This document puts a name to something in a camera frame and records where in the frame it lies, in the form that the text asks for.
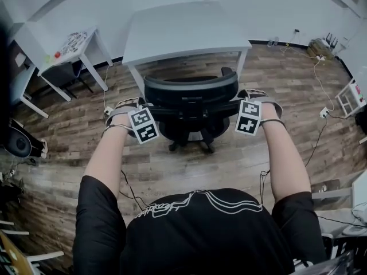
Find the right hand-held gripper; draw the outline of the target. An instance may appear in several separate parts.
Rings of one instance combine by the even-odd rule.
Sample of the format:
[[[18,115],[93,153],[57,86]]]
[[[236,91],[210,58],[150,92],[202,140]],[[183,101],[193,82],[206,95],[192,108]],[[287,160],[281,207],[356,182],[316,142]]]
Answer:
[[[235,131],[249,136],[257,134],[261,121],[261,102],[241,100]]]

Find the person's left hand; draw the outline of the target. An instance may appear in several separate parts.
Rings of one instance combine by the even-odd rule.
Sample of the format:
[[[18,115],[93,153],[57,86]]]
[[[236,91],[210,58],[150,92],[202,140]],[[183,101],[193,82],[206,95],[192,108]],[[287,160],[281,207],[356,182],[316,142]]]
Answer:
[[[128,113],[136,112],[141,109],[145,104],[145,100],[141,97],[134,97],[122,100],[117,103],[115,109],[110,113],[106,121],[106,126],[112,124],[122,124],[128,128],[131,128],[131,122],[128,117]]]

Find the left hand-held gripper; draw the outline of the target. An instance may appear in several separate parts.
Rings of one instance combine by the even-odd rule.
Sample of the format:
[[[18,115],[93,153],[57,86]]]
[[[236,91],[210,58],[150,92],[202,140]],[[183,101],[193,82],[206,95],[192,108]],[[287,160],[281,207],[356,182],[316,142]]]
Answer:
[[[155,120],[147,107],[138,107],[128,113],[131,127],[139,144],[145,144],[159,137]]]

